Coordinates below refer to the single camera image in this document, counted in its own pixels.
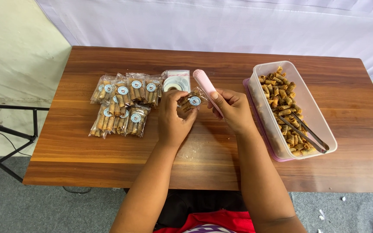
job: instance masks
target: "gray carpet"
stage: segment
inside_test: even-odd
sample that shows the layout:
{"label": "gray carpet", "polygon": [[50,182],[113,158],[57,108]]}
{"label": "gray carpet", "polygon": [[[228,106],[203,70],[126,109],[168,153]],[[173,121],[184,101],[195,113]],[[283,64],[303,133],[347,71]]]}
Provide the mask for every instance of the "gray carpet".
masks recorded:
{"label": "gray carpet", "polygon": [[[12,157],[4,164],[23,176],[28,161],[28,157]],[[309,233],[318,229],[323,233],[373,233],[373,193],[290,195]],[[124,196],[122,189],[92,188],[79,195],[57,186],[25,186],[0,169],[0,233],[108,232]],[[319,209],[325,220],[319,219]]]}

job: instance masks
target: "black cable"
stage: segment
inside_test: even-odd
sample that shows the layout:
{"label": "black cable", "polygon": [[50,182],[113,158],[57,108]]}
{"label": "black cable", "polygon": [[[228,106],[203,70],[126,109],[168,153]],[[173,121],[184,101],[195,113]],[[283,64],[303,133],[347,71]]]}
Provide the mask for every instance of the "black cable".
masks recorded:
{"label": "black cable", "polygon": [[90,192],[90,191],[92,190],[92,188],[90,187],[89,191],[87,191],[87,192],[72,192],[72,191],[67,190],[64,186],[63,186],[63,188],[64,188],[64,190],[67,191],[67,192],[70,192],[70,193],[77,193],[77,194],[85,194],[85,193],[88,193],[88,192]]}
{"label": "black cable", "polygon": [[[11,140],[9,140],[9,139],[7,138],[7,136],[3,135],[2,133],[0,133],[0,134],[1,134],[2,136],[4,136],[4,137],[9,141],[9,143],[11,143],[11,145],[14,147],[15,150],[17,150],[17,148],[15,148],[13,142],[12,142]],[[31,155],[27,155],[27,154],[21,153],[21,152],[19,152],[19,151],[18,151],[17,153],[20,153],[20,154],[25,155],[25,156],[31,156]]]}

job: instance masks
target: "black metal stand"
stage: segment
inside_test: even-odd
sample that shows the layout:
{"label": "black metal stand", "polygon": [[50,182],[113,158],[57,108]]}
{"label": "black metal stand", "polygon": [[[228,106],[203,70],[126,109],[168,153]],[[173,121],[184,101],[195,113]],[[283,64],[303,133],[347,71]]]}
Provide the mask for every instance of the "black metal stand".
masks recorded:
{"label": "black metal stand", "polygon": [[50,109],[49,108],[40,108],[40,107],[21,107],[21,106],[10,106],[10,105],[0,105],[0,108],[1,109],[32,110],[33,111],[34,135],[24,134],[24,133],[21,133],[21,132],[18,132],[16,130],[12,130],[12,129],[9,129],[9,128],[6,128],[6,127],[0,125],[0,131],[1,132],[7,133],[7,134],[11,134],[11,135],[18,136],[18,137],[21,137],[21,138],[29,140],[29,142],[27,142],[23,146],[19,147],[15,151],[12,151],[11,153],[7,154],[6,156],[4,156],[4,157],[2,157],[0,159],[0,168],[2,170],[4,170],[6,173],[8,173],[9,175],[11,175],[12,177],[16,178],[19,182],[22,183],[22,178],[20,176],[18,176],[15,172],[13,172],[11,169],[9,169],[5,165],[3,165],[2,162],[5,161],[5,160],[7,160],[8,158],[10,158],[11,156],[13,156],[14,154],[18,153],[22,149],[26,148],[27,146],[29,146],[29,145],[31,145],[31,144],[34,143],[35,139],[38,138],[37,111],[38,110],[40,110],[40,111],[48,111]]}

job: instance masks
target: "fingernail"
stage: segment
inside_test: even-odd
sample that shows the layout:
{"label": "fingernail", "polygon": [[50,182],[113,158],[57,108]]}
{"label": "fingernail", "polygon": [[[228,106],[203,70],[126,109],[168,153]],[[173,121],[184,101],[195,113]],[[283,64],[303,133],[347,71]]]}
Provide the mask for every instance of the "fingernail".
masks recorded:
{"label": "fingernail", "polygon": [[211,93],[211,98],[218,99],[218,93],[217,92]]}

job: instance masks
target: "hand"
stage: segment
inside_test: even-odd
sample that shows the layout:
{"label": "hand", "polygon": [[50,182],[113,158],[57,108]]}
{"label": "hand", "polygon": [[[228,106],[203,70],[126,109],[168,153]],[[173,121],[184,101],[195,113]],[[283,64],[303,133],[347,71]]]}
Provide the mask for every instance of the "hand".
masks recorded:
{"label": "hand", "polygon": [[188,92],[170,90],[163,93],[158,116],[159,142],[167,146],[179,147],[191,130],[199,106],[193,108],[186,119],[177,114],[177,100]]}
{"label": "hand", "polygon": [[[244,134],[248,130],[254,130],[254,128],[256,129],[245,94],[219,88],[215,90],[216,92],[210,94],[210,98],[220,108],[225,122],[236,135]],[[208,108],[212,108],[216,118],[219,120],[223,119],[211,102],[208,102]]]}

